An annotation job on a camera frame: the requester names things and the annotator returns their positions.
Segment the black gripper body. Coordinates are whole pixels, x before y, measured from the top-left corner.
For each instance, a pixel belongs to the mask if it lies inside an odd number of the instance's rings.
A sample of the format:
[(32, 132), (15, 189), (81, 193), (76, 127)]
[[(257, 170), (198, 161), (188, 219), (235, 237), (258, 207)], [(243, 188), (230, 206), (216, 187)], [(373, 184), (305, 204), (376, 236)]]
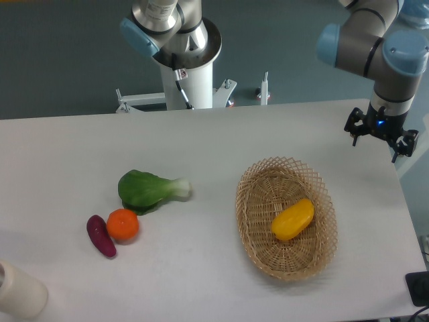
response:
[(401, 115), (388, 115), (387, 109), (384, 109), (381, 116), (378, 116), (378, 112), (370, 103), (365, 116), (365, 125), (369, 128), (369, 133), (381, 140), (397, 141), (400, 136), (403, 136), (403, 126), (408, 112)]

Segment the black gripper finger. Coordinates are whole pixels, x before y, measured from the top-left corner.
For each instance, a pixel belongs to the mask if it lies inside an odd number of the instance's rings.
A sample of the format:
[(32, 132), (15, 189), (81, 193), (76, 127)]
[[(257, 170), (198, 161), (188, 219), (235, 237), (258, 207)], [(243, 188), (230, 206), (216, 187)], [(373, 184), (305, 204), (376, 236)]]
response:
[(344, 130), (352, 137), (352, 146), (357, 145), (359, 137), (366, 136), (368, 134), (365, 117), (366, 115), (358, 107), (355, 107), (348, 116)]
[(393, 150), (391, 162), (394, 164), (399, 156), (411, 157), (419, 139), (419, 131), (416, 129), (403, 130), (395, 140), (390, 141), (389, 147)]

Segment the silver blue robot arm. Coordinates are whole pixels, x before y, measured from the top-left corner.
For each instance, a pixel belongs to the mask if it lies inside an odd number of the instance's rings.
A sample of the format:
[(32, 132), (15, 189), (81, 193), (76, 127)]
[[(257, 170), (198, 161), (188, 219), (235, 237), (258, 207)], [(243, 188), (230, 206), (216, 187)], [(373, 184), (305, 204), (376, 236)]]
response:
[[(345, 124), (353, 139), (370, 135), (389, 145), (395, 156), (410, 157), (418, 142), (415, 129), (404, 129), (420, 79), (428, 63), (428, 40), (418, 32), (388, 28), (399, 15), (401, 1), (344, 1), (349, 18), (327, 25), (316, 44), (326, 64), (371, 79), (368, 109), (354, 109)], [(169, 110), (229, 106), (236, 82), (212, 85), (212, 65), (221, 52), (216, 25), (202, 16), (200, 1), (136, 1), (122, 19), (125, 41), (160, 67), (163, 93), (119, 97), (120, 106), (154, 104)]]

